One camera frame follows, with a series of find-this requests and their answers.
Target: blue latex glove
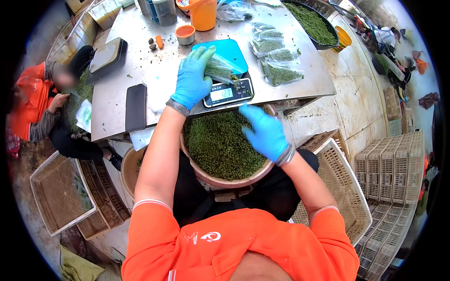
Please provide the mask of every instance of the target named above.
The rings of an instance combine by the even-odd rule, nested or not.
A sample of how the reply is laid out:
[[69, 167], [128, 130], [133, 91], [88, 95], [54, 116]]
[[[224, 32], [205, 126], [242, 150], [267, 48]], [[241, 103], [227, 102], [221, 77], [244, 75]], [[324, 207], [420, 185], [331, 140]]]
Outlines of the blue latex glove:
[[253, 105], [240, 106], [239, 113], [244, 115], [252, 125], [253, 130], [243, 127], [242, 132], [253, 148], [269, 160], [276, 162], [288, 147], [281, 122]]
[[180, 62], [178, 68], [178, 79], [176, 80], [176, 90], [171, 99], [184, 105], [188, 110], [206, 97], [212, 88], [210, 77], [203, 78], [203, 71], [206, 64], [216, 51], [215, 46], [211, 46], [205, 51], [204, 46], [189, 53], [187, 58]]

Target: orange cup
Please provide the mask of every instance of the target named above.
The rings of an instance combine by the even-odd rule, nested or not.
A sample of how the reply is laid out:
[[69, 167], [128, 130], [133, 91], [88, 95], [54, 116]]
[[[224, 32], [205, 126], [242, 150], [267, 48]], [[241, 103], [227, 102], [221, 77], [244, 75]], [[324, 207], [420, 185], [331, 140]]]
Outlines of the orange cup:
[[189, 0], [189, 5], [180, 5], [181, 0], [176, 0], [176, 5], [183, 11], [189, 10], [191, 24], [195, 30], [206, 31], [216, 25], [217, 0]]
[[189, 45], [195, 40], [195, 27], [192, 25], [182, 25], [175, 29], [175, 35], [178, 43], [181, 45]]

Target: scale display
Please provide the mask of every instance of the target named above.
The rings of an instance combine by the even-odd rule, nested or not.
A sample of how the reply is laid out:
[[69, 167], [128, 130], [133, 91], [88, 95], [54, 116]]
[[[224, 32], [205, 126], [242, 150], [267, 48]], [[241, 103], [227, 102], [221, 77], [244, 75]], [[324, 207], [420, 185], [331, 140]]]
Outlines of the scale display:
[[212, 86], [212, 91], [203, 99], [206, 108], [217, 107], [253, 98], [252, 82], [243, 78], [234, 84], [218, 83]]

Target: smartphone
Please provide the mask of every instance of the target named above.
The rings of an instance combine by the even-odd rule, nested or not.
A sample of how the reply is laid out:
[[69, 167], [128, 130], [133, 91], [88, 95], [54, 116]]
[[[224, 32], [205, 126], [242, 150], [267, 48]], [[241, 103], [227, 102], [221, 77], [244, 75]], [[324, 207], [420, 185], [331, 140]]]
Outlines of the smartphone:
[[125, 131], [142, 130], [147, 123], [147, 86], [138, 84], [126, 90]]

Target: stainless steel table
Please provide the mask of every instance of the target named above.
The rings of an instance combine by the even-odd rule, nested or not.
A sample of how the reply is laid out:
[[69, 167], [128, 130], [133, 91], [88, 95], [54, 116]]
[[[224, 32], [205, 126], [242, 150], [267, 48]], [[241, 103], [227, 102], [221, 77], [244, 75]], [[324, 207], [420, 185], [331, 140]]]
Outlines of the stainless steel table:
[[[248, 64], [252, 78], [255, 97], [251, 104], [281, 102], [283, 109], [291, 104], [305, 105], [322, 96], [336, 94], [333, 82], [325, 69], [319, 53], [309, 39], [302, 26], [282, 8], [272, 8], [263, 5], [252, 5], [255, 9], [254, 20], [271, 24], [284, 32], [286, 43], [301, 51], [301, 65], [305, 71], [305, 79], [288, 85], [272, 87], [263, 78], [257, 64], [257, 58], [248, 46], [251, 34], [251, 21], [222, 22], [217, 20], [215, 28], [209, 31], [197, 31], [195, 42], [208, 42], [219, 39], [234, 39], [237, 41]], [[153, 113], [152, 108], [161, 107], [175, 91], [178, 65], [192, 49], [192, 45], [179, 45], [175, 29], [181, 25], [190, 24], [190, 20], [177, 9], [178, 22], [169, 27], [156, 24], [150, 15], [142, 15], [140, 10], [131, 5], [120, 11], [107, 42], [121, 37], [128, 42], [125, 65], [121, 69], [102, 77], [94, 85], [92, 98], [92, 141], [99, 141], [125, 133], [125, 101], [128, 87], [145, 83], [147, 95], [147, 126], [158, 123], [160, 115]], [[162, 50], [149, 49], [148, 40], [161, 35], [164, 40]], [[207, 110], [201, 103], [194, 106], [191, 115], [202, 114], [213, 110], [237, 107], [235, 103], [224, 107]]]

